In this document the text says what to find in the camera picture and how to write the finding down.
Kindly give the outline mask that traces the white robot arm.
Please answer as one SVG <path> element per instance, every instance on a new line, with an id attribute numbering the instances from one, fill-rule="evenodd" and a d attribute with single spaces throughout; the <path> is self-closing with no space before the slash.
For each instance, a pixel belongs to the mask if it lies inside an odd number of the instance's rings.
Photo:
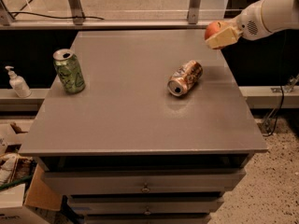
<path id="1" fill-rule="evenodd" d="M 228 21 L 210 23 L 205 41 L 211 49 L 222 49 L 240 37 L 253 41 L 288 29 L 299 29 L 299 0 L 260 0 Z"/>

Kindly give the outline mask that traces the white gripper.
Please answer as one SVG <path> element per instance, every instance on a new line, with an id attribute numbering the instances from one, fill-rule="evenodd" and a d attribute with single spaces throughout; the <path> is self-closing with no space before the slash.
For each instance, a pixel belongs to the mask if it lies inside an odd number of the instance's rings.
<path id="1" fill-rule="evenodd" d="M 246 7 L 236 19 L 237 25 L 227 26 L 206 40 L 206 44 L 211 49 L 220 49 L 233 45 L 240 36 L 247 40 L 257 40 L 271 35 L 271 32 L 263 23 L 263 4 L 265 0 L 260 0 Z"/>

